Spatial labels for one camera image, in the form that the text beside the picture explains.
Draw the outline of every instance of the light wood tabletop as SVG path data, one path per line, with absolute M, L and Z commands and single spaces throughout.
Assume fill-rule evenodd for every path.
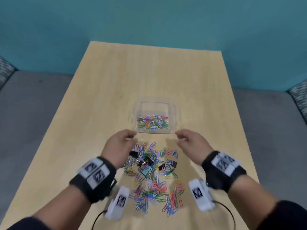
M 55 197 L 79 167 L 101 153 L 112 134 L 133 129 L 133 106 L 142 97 L 170 98 L 179 116 L 177 129 L 199 132 L 214 149 L 241 161 L 258 181 L 221 52 L 90 42 L 0 230 L 32 215 Z M 138 133 L 137 137 L 156 142 L 156 149 L 178 150 L 175 172 L 185 184 L 184 207 L 167 217 L 162 212 L 164 204 L 150 203 L 148 214 L 136 211 L 132 217 L 134 205 L 129 200 L 121 220 L 102 217 L 94 229 L 233 229 L 232 217 L 224 207 L 217 205 L 209 212 L 197 208 L 188 182 L 205 179 L 205 173 L 175 144 L 174 133 Z M 122 169 L 116 178 L 130 190 L 138 186 Z M 212 196 L 232 211 L 237 229 L 247 229 L 225 192 L 212 190 Z M 91 228 L 106 201 L 92 205 L 80 229 Z

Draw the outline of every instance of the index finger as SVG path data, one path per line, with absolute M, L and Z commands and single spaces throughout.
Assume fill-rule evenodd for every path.
M 195 133 L 194 131 L 191 131 L 191 130 L 188 130 L 188 129 L 181 129 L 181 130 L 175 132 L 178 139 L 186 138 L 187 140 L 192 139 L 194 133 Z
M 122 139 L 133 138 L 136 135 L 136 131 L 125 129 L 117 132 L 116 134 Z

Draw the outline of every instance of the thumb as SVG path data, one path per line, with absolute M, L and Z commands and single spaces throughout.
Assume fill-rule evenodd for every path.
M 131 139 L 126 139 L 126 147 L 129 150 L 129 152 L 133 149 L 133 147 L 136 145 L 138 139 L 136 137 L 133 137 Z
M 187 152 L 189 147 L 189 142 L 187 139 L 179 139 L 177 140 L 176 144 L 182 149 L 184 153 Z

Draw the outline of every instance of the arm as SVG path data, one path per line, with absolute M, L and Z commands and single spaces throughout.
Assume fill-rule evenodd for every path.
M 177 145 L 196 164 L 202 165 L 214 150 L 199 133 L 190 130 L 175 132 Z M 297 204 L 280 201 L 248 175 L 239 176 L 228 190 L 228 196 L 250 230 L 281 226 L 292 229 L 307 218 L 307 212 Z
M 115 169 L 119 169 L 126 162 L 129 152 L 138 141 L 136 132 L 122 130 L 111 136 L 101 153 Z M 46 229 L 77 230 L 91 207 L 87 197 L 75 186 L 69 185 L 53 200 L 37 211 L 33 218 L 19 221 L 10 227 L 15 229 Z

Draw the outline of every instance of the navy blue sleeve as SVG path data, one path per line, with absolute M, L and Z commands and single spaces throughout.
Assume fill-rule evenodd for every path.
M 290 201 L 279 201 L 257 230 L 305 229 L 306 220 L 307 211 L 300 205 Z
M 7 230 L 50 230 L 50 228 L 34 217 L 27 217 L 18 221 Z

